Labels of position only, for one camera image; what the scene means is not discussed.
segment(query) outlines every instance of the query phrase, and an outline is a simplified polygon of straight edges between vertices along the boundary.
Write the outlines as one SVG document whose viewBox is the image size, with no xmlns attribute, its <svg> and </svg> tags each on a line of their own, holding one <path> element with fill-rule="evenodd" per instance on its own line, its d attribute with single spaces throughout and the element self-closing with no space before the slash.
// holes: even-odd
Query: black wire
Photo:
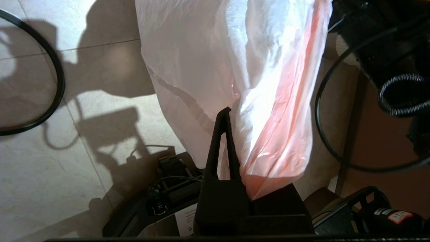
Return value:
<svg viewBox="0 0 430 242">
<path fill-rule="evenodd" d="M 48 110 L 46 110 L 45 113 L 43 113 L 40 117 L 34 119 L 30 123 L 20 124 L 8 128 L 0 127 L 0 136 L 8 136 L 22 133 L 34 127 L 37 127 L 38 125 L 45 122 L 49 117 L 51 117 L 51 115 L 55 112 L 55 110 L 60 105 L 61 100 L 63 99 L 66 84 L 60 58 L 58 57 L 54 48 L 52 48 L 52 46 L 48 43 L 48 41 L 46 41 L 45 38 L 43 38 L 43 36 L 40 35 L 31 26 L 3 10 L 0 10 L 0 18 L 15 24 L 16 26 L 27 32 L 29 35 L 31 35 L 31 37 L 33 37 L 45 49 L 46 53 L 49 55 L 52 60 L 52 63 L 54 64 L 55 71 L 57 72 L 57 92 L 55 93 L 54 100 Z"/>
<path fill-rule="evenodd" d="M 172 179 L 172 178 L 181 179 L 181 180 L 199 181 L 199 182 L 203 181 L 203 179 L 199 179 L 199 178 L 195 178 L 195 177 L 172 176 L 172 177 L 163 177 L 163 178 L 160 178 L 158 181 L 155 182 L 155 184 L 158 184 L 158 183 L 160 183 L 160 182 L 162 182 L 164 180 Z"/>
<path fill-rule="evenodd" d="M 404 171 L 404 170 L 409 170 L 409 169 L 413 169 L 419 166 L 422 166 L 424 164 L 427 164 L 430 162 L 430 155 L 425 156 L 423 158 L 419 158 L 415 161 L 406 163 L 406 164 L 401 164 L 401 165 L 397 165 L 397 166 L 392 166 L 392 167 L 386 167 L 386 168 L 369 168 L 369 167 L 364 167 L 364 166 L 359 166 L 356 164 L 349 164 L 349 162 L 345 159 L 345 157 L 340 156 L 334 149 L 333 147 L 329 144 L 329 141 L 327 140 L 326 135 L 324 134 L 323 131 L 323 126 L 321 125 L 321 115 L 320 115 L 320 104 L 321 104 L 321 97 L 323 95 L 323 91 L 324 88 L 326 87 L 330 77 L 332 76 L 333 72 L 337 69 L 337 67 L 339 67 L 339 65 L 346 59 L 346 57 L 348 57 L 350 54 L 352 54 L 353 52 L 361 49 L 362 47 L 377 41 L 385 36 L 388 36 L 390 34 L 396 33 L 399 30 L 403 30 L 406 28 L 411 27 L 412 25 L 416 24 L 419 21 L 423 21 L 422 18 L 417 18 L 414 19 L 412 21 L 406 22 L 404 24 L 398 25 L 396 27 L 393 28 L 389 28 L 383 32 L 380 32 L 378 34 L 375 34 L 367 39 L 365 39 L 363 42 L 350 47 L 347 51 L 345 51 L 335 62 L 334 64 L 331 66 L 331 68 L 329 69 L 329 71 L 326 73 L 326 75 L 324 76 L 324 78 L 322 79 L 322 83 L 318 89 L 318 92 L 316 94 L 316 101 L 315 101 L 315 122 L 316 122 L 316 129 L 318 130 L 319 136 L 321 137 L 321 140 L 324 144 L 324 146 L 327 148 L 327 150 L 330 152 L 330 154 L 341 164 L 345 165 L 346 167 L 351 167 L 353 169 L 359 170 L 359 171 L 365 171 L 365 172 L 371 172 L 371 173 L 385 173 L 385 172 L 392 172 L 392 171 Z"/>
<path fill-rule="evenodd" d="M 337 21 L 336 23 L 332 24 L 329 29 L 327 30 L 327 33 L 332 33 L 335 27 L 337 27 L 339 24 L 341 24 L 345 19 L 342 18 L 341 20 Z"/>
</svg>

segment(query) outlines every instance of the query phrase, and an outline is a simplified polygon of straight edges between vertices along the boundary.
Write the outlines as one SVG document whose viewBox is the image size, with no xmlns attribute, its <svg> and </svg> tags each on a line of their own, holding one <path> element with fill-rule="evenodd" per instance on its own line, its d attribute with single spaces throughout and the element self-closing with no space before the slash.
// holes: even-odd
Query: label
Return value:
<svg viewBox="0 0 430 242">
<path fill-rule="evenodd" d="M 403 220 L 405 220 L 408 217 L 413 217 L 414 215 L 405 211 L 399 211 L 395 212 L 392 215 L 388 216 L 388 219 L 392 222 L 395 222 L 396 224 L 401 223 Z"/>
<path fill-rule="evenodd" d="M 391 211 L 394 211 L 394 209 L 387 209 L 385 211 L 382 212 L 383 215 L 387 215 L 389 214 Z"/>
<path fill-rule="evenodd" d="M 175 213 L 176 224 L 178 225 L 181 237 L 194 234 L 194 214 L 196 213 L 196 208 L 197 204 L 194 204 Z"/>
<path fill-rule="evenodd" d="M 380 215 L 382 211 L 384 211 L 387 208 L 378 208 L 375 213 L 373 213 L 374 215 Z"/>
<path fill-rule="evenodd" d="M 354 232 L 358 233 L 357 223 L 355 221 L 351 221 L 352 228 L 354 229 Z"/>
</svg>

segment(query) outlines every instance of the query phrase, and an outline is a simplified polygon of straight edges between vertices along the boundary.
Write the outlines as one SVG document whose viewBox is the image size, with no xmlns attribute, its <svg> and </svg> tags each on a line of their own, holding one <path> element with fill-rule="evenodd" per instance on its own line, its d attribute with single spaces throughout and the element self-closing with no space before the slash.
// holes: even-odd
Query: white tile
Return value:
<svg viewBox="0 0 430 242">
<path fill-rule="evenodd" d="M 2 241 L 101 236 L 112 208 L 65 105 L 0 154 Z"/>
<path fill-rule="evenodd" d="M 339 164 L 323 145 L 315 125 L 313 109 L 319 85 L 334 61 L 322 60 L 315 91 L 311 101 L 313 147 L 309 164 L 302 178 L 294 183 L 302 199 L 321 187 L 327 187 L 338 174 Z M 355 97 L 359 70 L 355 66 L 342 64 L 335 71 L 324 90 L 321 101 L 321 122 L 324 133 L 334 149 L 342 154 L 347 134 L 349 117 Z"/>
<path fill-rule="evenodd" d="M 330 190 L 332 193 L 336 192 L 336 186 L 338 183 L 338 177 L 339 176 L 335 176 L 334 178 L 330 179 L 330 183 L 327 186 L 327 189 Z"/>
<path fill-rule="evenodd" d="M 18 0 L 0 1 L 0 9 L 25 21 L 24 12 Z M 0 19 L 0 59 L 40 54 L 37 41 L 14 24 Z"/>
<path fill-rule="evenodd" d="M 114 206 L 155 179 L 158 158 L 184 151 L 160 110 L 140 46 L 137 40 L 62 53 L 68 107 Z"/>
<path fill-rule="evenodd" d="M 56 89 L 43 55 L 0 60 L 0 127 L 39 117 Z"/>
<path fill-rule="evenodd" d="M 31 25 L 58 50 L 139 38 L 134 0 L 21 2 Z"/>
</svg>

